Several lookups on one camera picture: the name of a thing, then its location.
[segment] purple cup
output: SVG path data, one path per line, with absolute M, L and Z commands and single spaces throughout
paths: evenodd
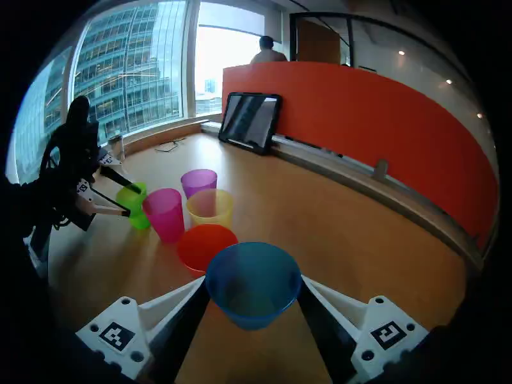
M 181 177 L 181 185 L 187 200 L 203 189 L 217 188 L 217 173 L 212 170 L 193 170 Z
M 164 243 L 176 243 L 185 232 L 181 194 L 172 188 L 151 192 L 142 210 Z

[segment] orange wall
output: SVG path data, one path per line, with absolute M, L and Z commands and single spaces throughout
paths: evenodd
M 442 106 L 408 86 L 363 70 L 312 62 L 226 68 L 230 92 L 277 93 L 277 133 L 347 155 L 388 174 L 452 216 L 482 247 L 498 184 L 476 140 Z

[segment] window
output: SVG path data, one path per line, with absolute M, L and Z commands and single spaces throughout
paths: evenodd
M 260 51 L 264 23 L 264 16 L 258 13 L 201 2 L 195 62 L 197 115 L 221 111 L 222 71 L 251 62 Z
M 100 123 L 100 142 L 113 134 L 182 117 L 185 10 L 186 1 L 166 1 L 114 13 L 91 24 L 75 68 L 74 97 L 86 95 L 95 106 L 90 118 Z M 85 43 L 98 34 L 102 43 L 88 47 Z M 129 54 L 125 56 L 126 44 Z M 157 99 L 163 100 L 161 108 Z M 173 108 L 164 107 L 166 100 Z
M 13 134 L 20 183 L 38 177 L 46 144 L 61 125 L 63 73 L 70 53 L 66 49 L 36 76 L 18 111 Z
M 201 26 L 197 29 L 195 67 L 197 115 L 220 113 L 223 69 L 249 64 L 259 51 L 258 36 L 228 29 Z

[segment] yellow cup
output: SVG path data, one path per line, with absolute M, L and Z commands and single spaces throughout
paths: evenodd
M 222 189 L 204 189 L 187 201 L 192 226 L 219 224 L 231 229 L 233 197 Z

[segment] person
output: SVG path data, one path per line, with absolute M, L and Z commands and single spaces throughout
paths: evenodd
M 270 36 L 261 36 L 260 48 L 261 52 L 253 57 L 251 64 L 254 63 L 267 63 L 269 61 L 288 61 L 286 56 L 280 52 L 274 51 L 274 39 Z

